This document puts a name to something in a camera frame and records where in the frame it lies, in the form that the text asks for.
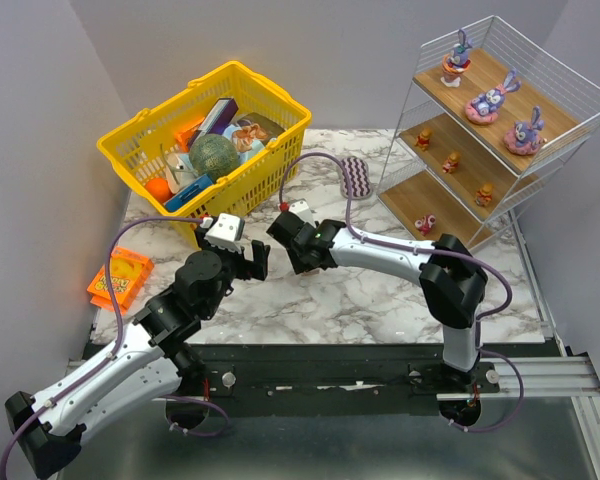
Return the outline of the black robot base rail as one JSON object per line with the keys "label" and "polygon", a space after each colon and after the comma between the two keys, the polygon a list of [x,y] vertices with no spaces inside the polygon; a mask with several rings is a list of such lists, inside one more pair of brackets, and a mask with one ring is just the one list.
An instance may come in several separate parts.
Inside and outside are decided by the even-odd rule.
{"label": "black robot base rail", "polygon": [[166,384],[166,370],[152,377],[168,400],[166,417],[178,430],[195,429],[203,415],[224,417],[332,417],[393,415],[442,417],[469,433],[491,433],[520,408],[483,425],[482,399],[502,392],[494,362],[513,362],[482,349],[468,373],[442,362],[439,348],[390,345],[245,346],[196,345],[196,369]]}

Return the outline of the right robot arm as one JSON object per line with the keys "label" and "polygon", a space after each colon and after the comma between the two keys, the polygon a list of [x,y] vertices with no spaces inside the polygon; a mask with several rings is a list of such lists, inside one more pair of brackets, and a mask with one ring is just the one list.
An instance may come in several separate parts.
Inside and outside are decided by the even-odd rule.
{"label": "right robot arm", "polygon": [[352,267],[420,287],[431,316],[443,326],[443,369],[467,378],[480,359],[476,311],[487,275],[453,235],[407,241],[371,234],[336,220],[311,224],[280,213],[267,234],[286,250],[295,273]]}

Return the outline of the white bag in basket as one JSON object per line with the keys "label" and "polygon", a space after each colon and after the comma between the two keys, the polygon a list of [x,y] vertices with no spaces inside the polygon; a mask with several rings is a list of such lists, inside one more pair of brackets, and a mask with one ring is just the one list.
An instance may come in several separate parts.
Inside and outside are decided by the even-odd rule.
{"label": "white bag in basket", "polygon": [[186,153],[163,153],[162,160],[165,165],[165,177],[172,194],[179,193],[188,187],[198,177],[189,163]]}

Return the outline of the blue box in basket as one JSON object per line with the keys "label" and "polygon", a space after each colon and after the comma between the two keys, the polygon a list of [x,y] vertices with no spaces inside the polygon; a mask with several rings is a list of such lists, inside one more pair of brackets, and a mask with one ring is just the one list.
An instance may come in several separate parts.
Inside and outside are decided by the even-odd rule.
{"label": "blue box in basket", "polygon": [[165,203],[165,208],[169,212],[175,212],[182,208],[186,203],[194,199],[201,192],[213,185],[212,179],[207,175],[201,175],[188,186],[182,188],[177,194]]}

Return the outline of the purple bunny donut toy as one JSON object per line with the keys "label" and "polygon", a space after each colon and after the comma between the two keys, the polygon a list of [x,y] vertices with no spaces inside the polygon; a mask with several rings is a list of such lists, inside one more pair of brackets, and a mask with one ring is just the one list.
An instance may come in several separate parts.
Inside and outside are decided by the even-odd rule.
{"label": "purple bunny donut toy", "polygon": [[503,141],[507,150],[518,156],[535,155],[547,142],[541,135],[544,121],[541,119],[541,108],[534,106],[529,121],[515,121]]}

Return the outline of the small purple bunny toy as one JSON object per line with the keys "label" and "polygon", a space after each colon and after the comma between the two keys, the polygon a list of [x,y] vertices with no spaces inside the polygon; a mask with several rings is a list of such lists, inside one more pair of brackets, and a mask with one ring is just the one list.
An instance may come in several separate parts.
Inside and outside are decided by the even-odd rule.
{"label": "small purple bunny toy", "polygon": [[471,60],[470,52],[473,45],[464,29],[458,30],[458,42],[452,50],[443,57],[442,76],[440,81],[449,88],[461,85],[462,75],[468,70]]}

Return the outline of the red white clown toy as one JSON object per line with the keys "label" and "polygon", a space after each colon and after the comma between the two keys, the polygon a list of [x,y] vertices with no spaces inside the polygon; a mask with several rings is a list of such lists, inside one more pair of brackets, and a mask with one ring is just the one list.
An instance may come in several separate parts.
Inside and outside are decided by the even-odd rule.
{"label": "red white clown toy", "polygon": [[427,236],[435,228],[436,222],[437,222],[437,219],[434,214],[426,214],[426,215],[422,216],[421,218],[417,219],[414,222],[414,226],[416,227],[417,231],[421,235]]}

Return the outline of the white wire wooden shelf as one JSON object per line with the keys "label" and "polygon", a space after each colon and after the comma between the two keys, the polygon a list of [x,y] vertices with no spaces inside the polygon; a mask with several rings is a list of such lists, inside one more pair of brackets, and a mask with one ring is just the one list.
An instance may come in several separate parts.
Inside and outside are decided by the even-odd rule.
{"label": "white wire wooden shelf", "polygon": [[[380,201],[417,239],[442,233],[457,236],[476,250],[508,230],[522,206],[569,161],[600,126],[600,87],[558,60],[498,16],[462,27],[472,42],[471,64],[458,88],[441,81],[442,60],[458,42],[458,30],[421,45],[415,72],[378,185]],[[498,119],[471,123],[466,103],[500,84],[515,69],[521,81],[508,93]],[[535,155],[518,156],[503,137],[515,121],[529,121],[541,108],[547,142]],[[427,151],[414,146],[425,127],[433,134]],[[461,154],[452,174],[442,164]],[[482,208],[476,191],[493,185],[492,201]],[[414,222],[434,214],[427,236]]]}

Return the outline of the chips bag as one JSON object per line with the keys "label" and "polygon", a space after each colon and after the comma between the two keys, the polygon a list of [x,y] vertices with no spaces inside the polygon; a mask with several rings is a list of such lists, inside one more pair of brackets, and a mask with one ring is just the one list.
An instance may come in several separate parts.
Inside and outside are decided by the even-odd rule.
{"label": "chips bag", "polygon": [[222,135],[232,142],[240,163],[245,164],[284,132],[285,129],[278,123],[251,112],[237,116]]}

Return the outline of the purple wavy striped sponge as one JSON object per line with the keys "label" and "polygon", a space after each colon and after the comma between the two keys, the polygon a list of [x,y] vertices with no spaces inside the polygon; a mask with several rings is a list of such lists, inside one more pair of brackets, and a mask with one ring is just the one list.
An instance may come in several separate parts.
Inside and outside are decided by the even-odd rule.
{"label": "purple wavy striped sponge", "polygon": [[347,199],[364,200],[372,194],[372,183],[367,163],[358,157],[349,156],[340,160],[343,169],[340,175],[341,195]]}

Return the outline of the orange bear toy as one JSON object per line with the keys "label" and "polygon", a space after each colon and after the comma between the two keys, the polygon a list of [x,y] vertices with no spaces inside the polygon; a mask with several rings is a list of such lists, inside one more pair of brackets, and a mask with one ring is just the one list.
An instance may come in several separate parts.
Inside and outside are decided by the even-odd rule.
{"label": "orange bear toy", "polygon": [[445,174],[452,174],[459,166],[461,154],[457,151],[452,151],[442,164],[442,171]]}
{"label": "orange bear toy", "polygon": [[493,185],[491,183],[483,184],[475,193],[475,203],[482,208],[486,208],[492,201]]}
{"label": "orange bear toy", "polygon": [[419,148],[421,151],[427,151],[430,146],[430,140],[433,131],[429,127],[423,128],[416,136],[414,146]]}

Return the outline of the green netted melon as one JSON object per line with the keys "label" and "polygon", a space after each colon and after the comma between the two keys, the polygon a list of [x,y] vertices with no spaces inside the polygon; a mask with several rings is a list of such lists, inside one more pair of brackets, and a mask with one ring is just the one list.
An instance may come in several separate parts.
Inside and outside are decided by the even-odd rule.
{"label": "green netted melon", "polygon": [[189,160],[199,175],[208,175],[212,182],[240,166],[240,157],[233,143],[218,134],[198,138],[189,150]]}

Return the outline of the orange candy box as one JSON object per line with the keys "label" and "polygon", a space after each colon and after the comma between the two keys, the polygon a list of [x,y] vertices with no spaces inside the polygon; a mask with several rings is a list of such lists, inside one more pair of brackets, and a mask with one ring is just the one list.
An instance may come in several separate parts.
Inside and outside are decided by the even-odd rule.
{"label": "orange candy box", "polygon": [[201,129],[204,121],[204,117],[195,118],[176,129],[174,138],[182,152],[188,152],[194,142],[204,135],[204,131]]}

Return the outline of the orange scrub daddy box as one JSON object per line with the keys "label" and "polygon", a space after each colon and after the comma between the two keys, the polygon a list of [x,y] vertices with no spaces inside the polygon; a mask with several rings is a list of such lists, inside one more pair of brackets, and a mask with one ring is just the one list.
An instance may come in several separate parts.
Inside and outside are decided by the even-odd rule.
{"label": "orange scrub daddy box", "polygon": [[[149,257],[120,246],[114,248],[110,260],[111,283],[123,315],[132,306],[153,268],[154,264]],[[93,305],[114,311],[104,268],[91,281],[87,292],[91,295]]]}

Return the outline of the purple box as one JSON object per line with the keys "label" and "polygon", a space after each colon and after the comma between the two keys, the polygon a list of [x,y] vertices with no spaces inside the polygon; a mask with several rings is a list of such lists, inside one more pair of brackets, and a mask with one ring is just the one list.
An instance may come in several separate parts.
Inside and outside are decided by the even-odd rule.
{"label": "purple box", "polygon": [[238,105],[234,98],[219,98],[200,125],[194,130],[193,135],[188,140],[187,146],[191,147],[201,136],[222,134],[225,128],[232,122],[237,112]]}

